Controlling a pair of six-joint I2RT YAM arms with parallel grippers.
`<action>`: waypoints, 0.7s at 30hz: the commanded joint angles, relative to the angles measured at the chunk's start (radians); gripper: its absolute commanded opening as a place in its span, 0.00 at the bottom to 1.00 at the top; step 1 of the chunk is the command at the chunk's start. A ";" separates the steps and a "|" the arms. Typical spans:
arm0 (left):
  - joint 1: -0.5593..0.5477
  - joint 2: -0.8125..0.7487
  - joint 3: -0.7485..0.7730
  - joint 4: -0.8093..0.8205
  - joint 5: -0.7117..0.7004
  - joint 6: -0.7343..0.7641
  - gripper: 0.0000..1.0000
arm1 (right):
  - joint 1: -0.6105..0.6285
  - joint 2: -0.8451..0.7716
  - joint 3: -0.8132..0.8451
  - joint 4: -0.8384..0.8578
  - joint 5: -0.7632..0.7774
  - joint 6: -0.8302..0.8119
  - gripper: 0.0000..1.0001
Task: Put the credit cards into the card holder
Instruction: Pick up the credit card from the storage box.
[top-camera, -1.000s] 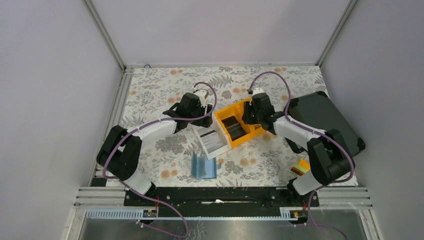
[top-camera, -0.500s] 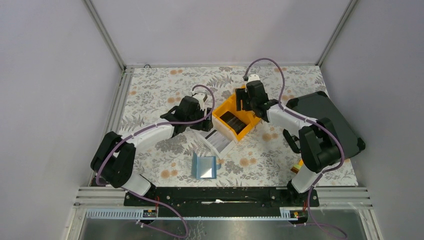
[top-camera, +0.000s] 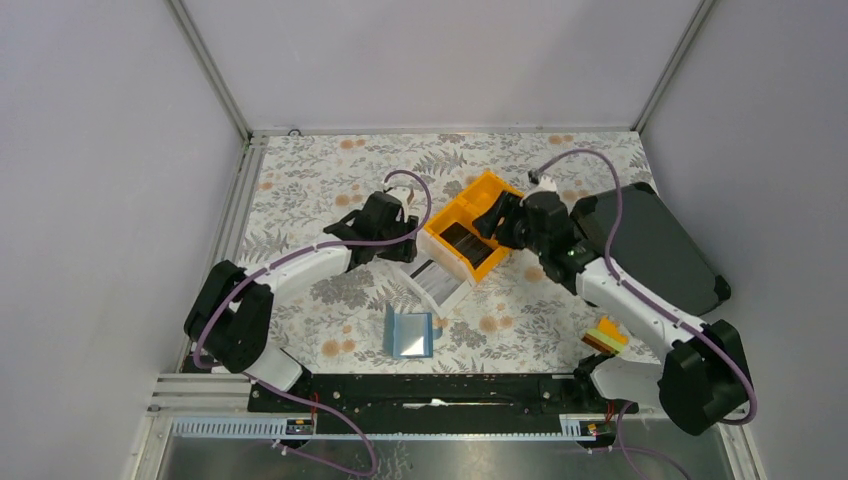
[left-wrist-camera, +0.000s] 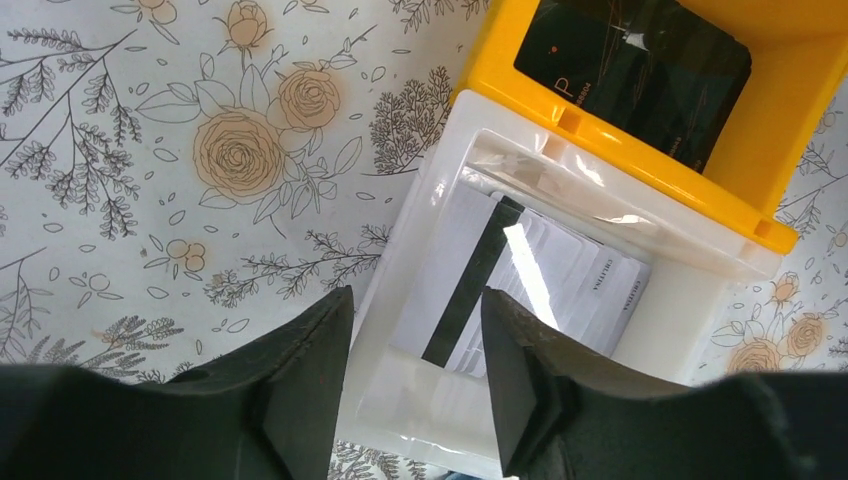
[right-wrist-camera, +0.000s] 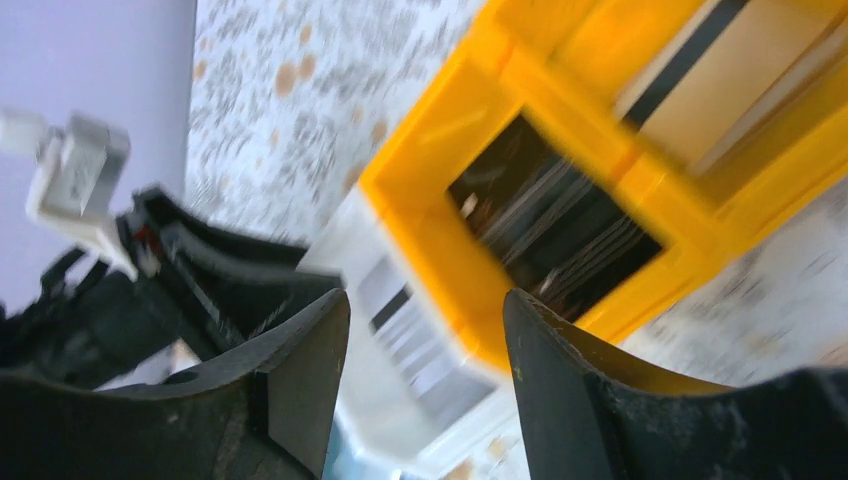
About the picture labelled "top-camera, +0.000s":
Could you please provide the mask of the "white card storage bin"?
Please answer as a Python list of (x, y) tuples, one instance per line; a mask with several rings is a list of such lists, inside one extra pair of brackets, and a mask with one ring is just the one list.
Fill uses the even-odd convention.
[(438, 317), (449, 316), (473, 289), (471, 282), (455, 276), (423, 253), (396, 267), (399, 278)]

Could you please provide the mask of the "blue card holder wallet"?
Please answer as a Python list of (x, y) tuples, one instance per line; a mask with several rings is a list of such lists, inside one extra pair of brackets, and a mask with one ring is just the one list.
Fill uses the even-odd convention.
[(386, 305), (383, 349), (395, 359), (423, 359), (434, 355), (434, 342), (443, 335), (429, 312), (404, 313)]

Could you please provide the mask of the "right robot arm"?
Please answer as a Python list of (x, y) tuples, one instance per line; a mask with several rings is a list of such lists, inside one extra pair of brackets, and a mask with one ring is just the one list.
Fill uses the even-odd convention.
[(661, 409), (682, 431), (699, 435), (716, 423), (754, 420), (759, 399), (738, 331), (675, 307), (627, 273), (574, 225), (550, 191), (502, 192), (472, 222), (485, 239), (534, 253), (549, 279), (621, 322), (657, 363), (595, 355), (575, 370), (575, 402), (597, 412), (611, 400)]

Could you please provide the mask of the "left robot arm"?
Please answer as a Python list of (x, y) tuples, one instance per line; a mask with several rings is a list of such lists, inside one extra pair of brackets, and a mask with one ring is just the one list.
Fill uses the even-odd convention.
[(275, 304), (376, 258), (411, 262), (419, 226), (408, 212), (411, 197), (406, 187), (377, 191), (325, 227), (315, 244), (265, 266), (217, 263), (188, 313), (185, 334), (229, 372), (272, 386), (272, 398), (285, 410), (301, 409), (311, 387), (301, 377), (305, 367), (269, 339)]

